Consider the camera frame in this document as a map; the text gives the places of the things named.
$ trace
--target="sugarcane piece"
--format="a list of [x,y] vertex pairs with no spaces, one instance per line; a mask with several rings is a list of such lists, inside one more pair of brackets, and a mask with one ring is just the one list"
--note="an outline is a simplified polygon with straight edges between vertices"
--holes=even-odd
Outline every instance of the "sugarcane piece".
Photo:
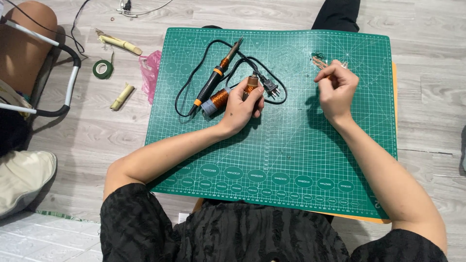
[[120,106],[123,104],[126,98],[128,98],[128,95],[131,94],[133,89],[134,89],[134,86],[129,85],[128,83],[125,83],[123,92],[121,92],[121,94],[118,96],[115,102],[113,102],[113,104],[110,106],[110,109],[113,109],[113,110],[120,109]]
[[140,48],[136,47],[135,45],[133,45],[133,44],[127,42],[127,41],[124,41],[124,40],[115,38],[113,36],[110,36],[108,34],[105,34],[104,32],[102,32],[101,30],[99,30],[97,28],[96,28],[96,33],[97,33],[97,36],[99,37],[100,42],[102,42],[102,43],[108,43],[108,44],[111,44],[111,45],[121,47],[121,48],[126,49],[126,50],[128,50],[130,52],[135,53],[136,55],[141,55],[143,53],[142,50]]

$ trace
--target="grey wooden floor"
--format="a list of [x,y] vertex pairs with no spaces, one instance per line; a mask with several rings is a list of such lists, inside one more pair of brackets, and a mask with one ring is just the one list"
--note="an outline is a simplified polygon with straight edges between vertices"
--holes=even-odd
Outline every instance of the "grey wooden floor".
[[[83,1],[42,0],[57,14],[68,33]],[[165,0],[135,0],[135,9],[157,7]],[[162,49],[168,27],[289,30],[309,29],[323,0],[173,0],[166,7],[137,19],[118,15],[117,0],[90,1],[75,35],[89,58],[82,63],[71,110],[65,118],[39,117],[30,150],[48,150],[58,157],[58,173],[41,196],[39,209],[99,220],[103,182],[108,165],[141,147],[150,105],[140,90],[137,57],[104,46],[94,34],[98,28],[131,41],[144,55]],[[399,161],[426,188],[447,226],[449,260],[466,260],[466,177],[460,168],[466,146],[466,2],[460,0],[363,0],[360,32],[388,35],[398,66]],[[70,39],[66,44],[73,46]],[[109,80],[92,75],[92,65],[110,59],[115,71]],[[59,61],[65,60],[61,55]],[[61,107],[71,63],[54,67],[40,108]],[[118,112],[110,104],[129,82],[137,90]],[[196,199],[158,196],[176,222],[178,212],[191,211]],[[389,225],[336,218],[336,230],[352,251],[381,237]]]

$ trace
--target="black pants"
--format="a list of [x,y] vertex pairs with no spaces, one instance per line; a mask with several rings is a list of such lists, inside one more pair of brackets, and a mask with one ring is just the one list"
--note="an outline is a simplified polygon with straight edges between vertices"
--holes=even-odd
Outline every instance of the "black pants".
[[[359,14],[360,0],[325,0],[321,10],[312,25],[312,30],[338,30],[357,33],[359,26],[356,24]],[[218,26],[204,26],[202,28],[222,29]],[[204,203],[217,205],[222,200],[204,199]],[[332,223],[334,216],[324,214],[329,223]]]

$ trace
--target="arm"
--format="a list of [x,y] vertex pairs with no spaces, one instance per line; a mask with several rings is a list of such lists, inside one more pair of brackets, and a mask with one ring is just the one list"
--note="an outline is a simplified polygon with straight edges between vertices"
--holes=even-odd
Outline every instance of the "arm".
[[[328,75],[332,75],[332,80],[325,78]],[[319,82],[325,117],[348,144],[380,205],[390,217],[392,229],[417,233],[446,254],[445,225],[429,195],[351,116],[351,101],[359,78],[334,60],[314,81]]]
[[259,86],[243,102],[246,84],[247,78],[231,91],[224,117],[217,125],[162,139],[111,164],[105,178],[103,200],[124,185],[151,182],[195,153],[238,133],[251,116],[259,117],[264,108],[264,88]]

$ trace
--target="pink plastic bag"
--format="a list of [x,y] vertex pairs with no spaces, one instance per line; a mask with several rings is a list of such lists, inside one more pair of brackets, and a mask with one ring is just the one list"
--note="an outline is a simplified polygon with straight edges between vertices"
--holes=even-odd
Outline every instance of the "pink plastic bag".
[[157,84],[161,57],[162,52],[160,52],[160,50],[157,50],[148,56],[142,55],[139,57],[139,68],[141,69],[141,74],[143,76],[143,86],[141,87],[141,90],[147,94],[147,100],[150,104],[152,104],[152,101],[154,100],[154,92]]

